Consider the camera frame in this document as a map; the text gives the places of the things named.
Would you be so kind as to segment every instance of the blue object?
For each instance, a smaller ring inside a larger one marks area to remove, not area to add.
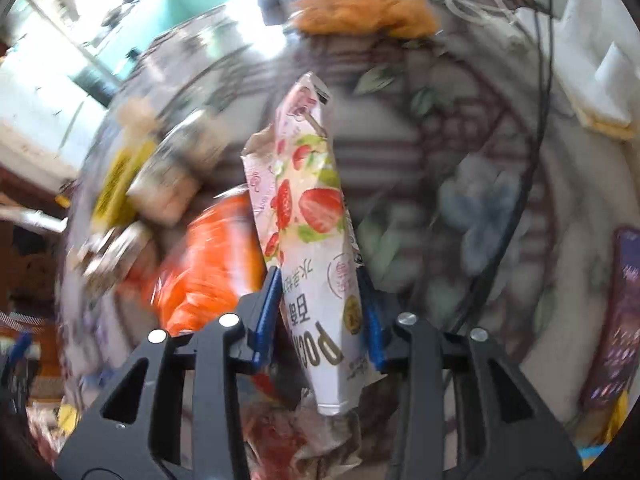
[[[264,306],[260,313],[260,319],[256,327],[253,341],[250,342],[254,350],[252,364],[256,372],[260,370],[271,357],[271,343],[273,333],[276,329],[276,319],[278,317],[278,306],[282,297],[282,275],[280,269],[273,273],[271,282],[264,293]]]
[[[373,284],[364,267],[359,267],[356,274],[358,277],[358,288],[360,289],[360,300],[362,301],[364,335],[367,350],[369,351],[369,360],[373,363],[377,371],[381,371],[385,362],[383,327],[378,319]]]
[[[114,375],[114,370],[109,365],[103,365],[103,367],[92,373],[86,374],[82,376],[82,384],[89,386],[91,388],[95,388],[97,390],[103,389],[109,379],[111,379]]]
[[[468,276],[480,274],[494,257],[519,192],[517,176],[499,171],[494,163],[476,153],[467,155],[456,175],[438,189],[440,215],[463,234],[460,264]]]
[[[596,458],[600,453],[604,451],[606,447],[607,444],[602,444],[602,446],[583,447],[578,450],[578,454],[583,460]]]
[[[27,353],[32,342],[33,336],[31,335],[31,332],[21,332],[9,352],[9,363],[11,365],[15,365],[20,359],[22,359]]]

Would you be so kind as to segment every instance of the crumpled plastic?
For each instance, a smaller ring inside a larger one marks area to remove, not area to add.
[[[246,420],[252,480],[326,480],[362,462],[358,416],[320,415],[310,390],[302,391],[295,412],[265,402]]]
[[[201,329],[262,287],[265,268],[246,186],[217,202],[187,228],[146,293],[172,336]]]
[[[29,431],[40,456],[54,465],[68,438],[56,418],[58,406],[49,403],[34,402],[27,407]]]
[[[456,168],[455,176],[440,186],[438,210],[450,227],[464,233],[460,263],[468,276],[480,274],[494,257],[519,193],[519,177],[499,171],[495,164],[476,153],[467,155]],[[506,286],[509,269],[519,260],[519,241],[528,227],[529,216],[524,214],[498,268],[490,300]]]
[[[393,38],[436,34],[440,20],[427,0],[284,0],[291,19],[307,34],[367,35]]]

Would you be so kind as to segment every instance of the yellow object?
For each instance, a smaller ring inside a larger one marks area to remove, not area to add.
[[[384,31],[393,38],[433,36],[440,22],[425,0],[299,0],[296,26],[307,34],[364,36]]]
[[[69,207],[71,206],[71,200],[69,200],[64,195],[57,195],[56,204],[58,204],[63,209],[69,209]]]
[[[604,444],[611,442],[626,419],[626,414],[629,412],[629,394],[624,390],[618,401],[616,407],[613,410],[607,429],[604,432]]]
[[[129,99],[118,109],[118,122],[124,129],[124,145],[116,153],[95,203],[91,220],[94,233],[132,222],[136,212],[127,199],[127,190],[156,149],[151,134],[160,122],[146,101]]]
[[[583,458],[582,459],[582,469],[586,470],[591,464],[595,462],[597,457]]]
[[[599,120],[594,114],[591,114],[587,109],[582,108],[580,104],[573,99],[570,95],[569,102],[574,108],[575,115],[578,117],[580,124],[584,128],[599,132],[616,140],[630,140],[636,136],[636,131],[633,124],[623,126],[622,124],[605,123]]]
[[[80,420],[80,414],[71,404],[60,404],[58,410],[58,427],[66,434],[73,433],[78,421]]]

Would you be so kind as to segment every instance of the plastic bag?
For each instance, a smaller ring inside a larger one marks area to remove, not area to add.
[[[204,327],[262,287],[265,268],[246,186],[216,197],[187,228],[147,293],[172,336]]]
[[[308,34],[386,32],[395,38],[423,38],[440,30],[426,0],[284,0],[299,30]]]
[[[282,271],[282,317],[323,415],[358,405],[367,370],[362,258],[325,129],[331,102],[324,83],[303,75],[273,127],[241,153],[264,259]]]
[[[78,251],[78,268],[84,268],[82,279],[94,296],[116,285],[123,292],[139,289],[158,268],[156,244],[142,222],[133,222],[117,233],[113,228],[101,240],[92,237]]]
[[[159,146],[131,183],[127,196],[142,216],[165,227],[176,225],[200,189],[170,144]]]
[[[226,124],[208,108],[198,108],[175,126],[160,146],[170,146],[199,175],[210,180],[228,143]]]
[[[358,416],[320,415],[309,390],[294,412],[267,402],[251,406],[242,432],[253,480],[336,478],[362,462]]]

